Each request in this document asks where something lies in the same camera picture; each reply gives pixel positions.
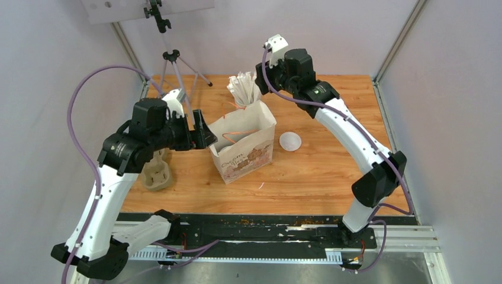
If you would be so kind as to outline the paper takeout bag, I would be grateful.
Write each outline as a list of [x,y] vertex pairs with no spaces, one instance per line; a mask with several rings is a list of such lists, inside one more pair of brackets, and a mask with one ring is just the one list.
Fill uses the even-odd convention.
[[262,101],[229,112],[209,125],[217,137],[210,153],[226,185],[272,162],[275,127],[276,119]]

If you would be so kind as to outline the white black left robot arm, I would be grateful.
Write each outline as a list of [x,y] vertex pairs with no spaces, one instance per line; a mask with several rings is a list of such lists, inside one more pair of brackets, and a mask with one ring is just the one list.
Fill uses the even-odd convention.
[[154,154],[164,149],[206,149],[217,137],[202,111],[193,110],[194,125],[178,100],[145,98],[134,104],[131,119],[107,137],[91,166],[95,183],[81,219],[51,256],[90,279],[113,280],[130,256],[157,242],[175,244],[181,238],[180,218],[163,209],[121,233],[113,233],[123,202]]

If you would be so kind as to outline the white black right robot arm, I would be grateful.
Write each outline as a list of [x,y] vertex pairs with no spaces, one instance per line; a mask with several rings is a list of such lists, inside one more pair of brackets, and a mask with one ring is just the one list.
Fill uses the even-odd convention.
[[407,158],[391,152],[377,141],[352,115],[340,94],[328,82],[318,80],[313,60],[306,49],[274,50],[265,44],[262,61],[256,65],[255,80],[262,94],[274,93],[295,103],[326,127],[349,152],[362,177],[352,185],[354,200],[342,218],[338,239],[353,247],[384,202],[400,186],[406,196],[404,169]]

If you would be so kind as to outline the white cup of straws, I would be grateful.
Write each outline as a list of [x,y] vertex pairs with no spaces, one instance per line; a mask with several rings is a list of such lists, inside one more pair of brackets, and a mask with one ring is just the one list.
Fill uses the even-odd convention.
[[255,72],[239,72],[236,76],[229,77],[227,89],[238,107],[246,107],[262,99],[261,91],[255,83],[256,78]]

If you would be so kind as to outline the white perforated board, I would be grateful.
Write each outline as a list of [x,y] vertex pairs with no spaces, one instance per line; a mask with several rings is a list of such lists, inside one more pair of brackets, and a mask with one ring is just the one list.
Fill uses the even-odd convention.
[[146,11],[156,4],[161,15],[199,11],[215,7],[213,0],[135,1],[81,0],[91,24],[103,24],[146,18]]

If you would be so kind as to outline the aluminium rail frame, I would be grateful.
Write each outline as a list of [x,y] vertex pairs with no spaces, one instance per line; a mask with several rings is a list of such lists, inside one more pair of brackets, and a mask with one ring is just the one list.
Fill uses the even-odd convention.
[[[438,253],[439,243],[432,227],[418,225],[383,225],[374,223],[361,235],[362,240],[353,244],[343,244],[335,237],[328,238],[328,234],[338,231],[336,224],[286,225],[285,221],[240,224],[228,224],[224,221],[182,222],[183,230],[188,231],[189,237],[196,247],[210,243],[210,226],[236,229],[237,233],[228,239],[219,237],[219,242],[208,251],[196,251],[198,262],[209,263],[237,263],[237,264],[318,264],[331,265],[341,268],[344,264],[354,266],[361,262],[362,256],[356,260],[352,253],[376,253],[379,259],[387,253]],[[280,237],[295,235],[310,235],[312,240],[259,241],[257,239],[241,239],[243,229],[251,234],[259,230],[271,232],[276,230]]]

